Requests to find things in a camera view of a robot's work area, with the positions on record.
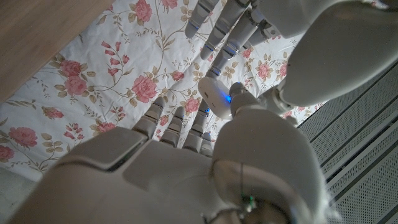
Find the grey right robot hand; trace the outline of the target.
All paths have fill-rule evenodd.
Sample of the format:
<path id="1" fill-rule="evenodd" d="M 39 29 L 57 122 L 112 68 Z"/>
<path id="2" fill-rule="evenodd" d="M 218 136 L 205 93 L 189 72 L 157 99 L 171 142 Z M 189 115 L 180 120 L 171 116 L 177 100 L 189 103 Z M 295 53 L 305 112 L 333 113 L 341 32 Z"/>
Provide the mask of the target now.
<path id="1" fill-rule="evenodd" d="M 157 99 L 131 129 L 79 144 L 42 178 L 11 223 L 326 223 L 328 196 L 308 139 L 242 84 L 215 143 L 182 115 L 153 139 Z"/>

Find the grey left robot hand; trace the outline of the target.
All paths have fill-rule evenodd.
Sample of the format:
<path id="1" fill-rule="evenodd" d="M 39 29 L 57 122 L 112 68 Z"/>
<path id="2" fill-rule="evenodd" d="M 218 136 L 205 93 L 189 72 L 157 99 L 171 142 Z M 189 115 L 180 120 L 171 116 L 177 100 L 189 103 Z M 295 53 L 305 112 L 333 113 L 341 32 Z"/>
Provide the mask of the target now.
<path id="1" fill-rule="evenodd" d="M 282 81 L 259 95 L 276 114 L 312 106 L 348 93 L 397 59 L 397 2 L 228 1 L 200 56 L 221 45 L 198 84 L 200 111 L 231 119 L 232 90 L 218 77 L 237 53 L 282 36 L 301 35 L 285 64 Z"/>

